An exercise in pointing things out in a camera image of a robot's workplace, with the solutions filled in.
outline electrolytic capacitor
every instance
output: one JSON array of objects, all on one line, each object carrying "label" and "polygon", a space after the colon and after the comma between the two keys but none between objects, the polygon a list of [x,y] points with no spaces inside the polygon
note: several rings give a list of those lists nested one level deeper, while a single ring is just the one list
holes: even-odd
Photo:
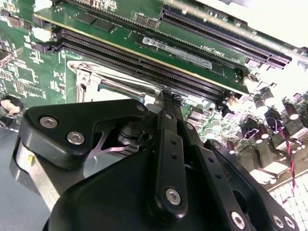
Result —
[{"label": "electrolytic capacitor", "polygon": [[287,111],[288,116],[290,117],[290,120],[298,119],[299,115],[294,107],[293,104],[289,103],[285,106],[285,110]]},{"label": "electrolytic capacitor", "polygon": [[254,138],[255,138],[256,143],[262,143],[262,138],[259,133],[256,133],[254,135]]},{"label": "electrolytic capacitor", "polygon": [[214,119],[212,121],[212,128],[214,131],[221,131],[221,122],[219,119]]},{"label": "electrolytic capacitor", "polygon": [[275,97],[269,88],[262,88],[260,90],[262,99],[267,107],[272,107],[275,104]]},{"label": "electrolytic capacitor", "polygon": [[269,110],[260,94],[254,96],[254,102],[259,115],[264,115]]},{"label": "electrolytic capacitor", "polygon": [[262,139],[267,139],[269,137],[268,130],[264,124],[260,124],[258,129],[259,129],[259,134]]},{"label": "electrolytic capacitor", "polygon": [[205,136],[200,136],[200,140],[202,141],[202,143],[206,142],[206,137]]},{"label": "electrolytic capacitor", "polygon": [[227,141],[227,148],[228,148],[230,154],[235,153],[235,148],[234,148],[234,144],[233,144],[232,141]]},{"label": "electrolytic capacitor", "polygon": [[206,128],[205,129],[205,137],[209,140],[209,139],[214,139],[215,138],[215,134],[212,128]]}]

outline integrated circuit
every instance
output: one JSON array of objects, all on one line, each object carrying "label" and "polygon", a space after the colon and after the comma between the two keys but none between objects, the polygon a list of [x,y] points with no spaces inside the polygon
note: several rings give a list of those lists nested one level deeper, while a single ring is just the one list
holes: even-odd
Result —
[{"label": "integrated circuit", "polygon": [[148,21],[148,18],[143,16],[143,15],[141,15],[141,14],[136,13],[135,14],[135,21],[137,23],[141,24],[141,25],[145,25],[147,23],[147,21]]},{"label": "integrated circuit", "polygon": [[77,15],[75,18],[78,21],[81,21],[81,22],[86,23],[88,25],[91,25],[96,20],[95,17],[93,17],[93,16],[91,16],[89,14],[86,14],[86,13],[81,13],[81,14]]},{"label": "integrated circuit", "polygon": [[22,21],[20,18],[15,18],[13,16],[9,16],[9,21],[13,27],[21,27]]},{"label": "integrated circuit", "polygon": [[114,25],[110,22],[107,22],[105,20],[102,19],[98,19],[96,20],[96,22],[93,24],[96,28],[99,28],[103,31],[109,32],[112,30],[112,28],[114,27]]},{"label": "integrated circuit", "polygon": [[154,20],[154,19],[149,18],[149,19],[148,19],[147,26],[153,27],[153,28],[158,28],[159,22],[156,21],[156,20]]},{"label": "integrated circuit", "polygon": [[24,21],[24,28],[28,31],[31,31],[32,30],[32,25],[30,22],[28,21]]}]

